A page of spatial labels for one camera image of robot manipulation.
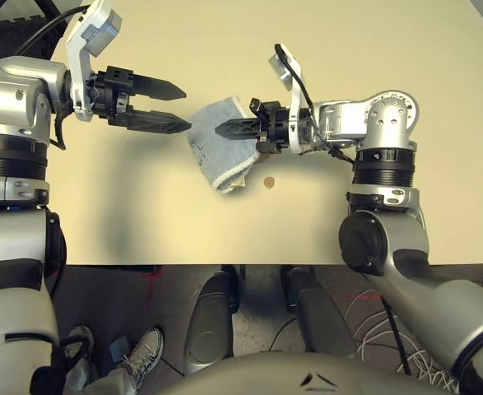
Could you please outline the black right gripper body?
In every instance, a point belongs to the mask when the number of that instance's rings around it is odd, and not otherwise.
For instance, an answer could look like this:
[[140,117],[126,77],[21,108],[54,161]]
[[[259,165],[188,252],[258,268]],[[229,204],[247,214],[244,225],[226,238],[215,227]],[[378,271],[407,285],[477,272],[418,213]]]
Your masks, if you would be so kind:
[[252,121],[252,135],[256,149],[263,154],[280,154],[289,146],[289,110],[279,101],[263,102],[252,98],[249,109],[256,116]]

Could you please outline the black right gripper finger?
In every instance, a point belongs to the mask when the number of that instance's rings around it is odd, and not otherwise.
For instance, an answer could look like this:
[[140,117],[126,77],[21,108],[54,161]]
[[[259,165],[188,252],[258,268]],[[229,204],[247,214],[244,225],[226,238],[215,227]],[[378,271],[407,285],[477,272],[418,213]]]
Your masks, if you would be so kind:
[[223,122],[216,127],[215,133],[229,140],[255,140],[261,133],[258,118],[237,118]]

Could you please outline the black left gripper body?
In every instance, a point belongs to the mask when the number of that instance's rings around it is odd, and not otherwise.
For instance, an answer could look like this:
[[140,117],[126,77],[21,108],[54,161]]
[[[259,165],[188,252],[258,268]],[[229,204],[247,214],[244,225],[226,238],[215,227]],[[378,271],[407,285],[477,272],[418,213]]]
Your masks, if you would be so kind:
[[108,66],[92,75],[89,98],[91,111],[112,126],[128,126],[132,112],[129,98],[135,95],[132,70]]

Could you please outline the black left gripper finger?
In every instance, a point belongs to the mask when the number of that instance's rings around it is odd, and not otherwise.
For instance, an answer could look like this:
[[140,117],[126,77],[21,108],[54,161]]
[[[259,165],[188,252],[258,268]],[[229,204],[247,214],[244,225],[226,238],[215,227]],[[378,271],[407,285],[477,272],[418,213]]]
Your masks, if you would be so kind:
[[136,95],[156,100],[178,100],[187,97],[184,91],[169,81],[137,74],[133,76],[133,87]]
[[180,133],[191,127],[188,121],[159,111],[133,111],[126,124],[128,130],[152,133]]

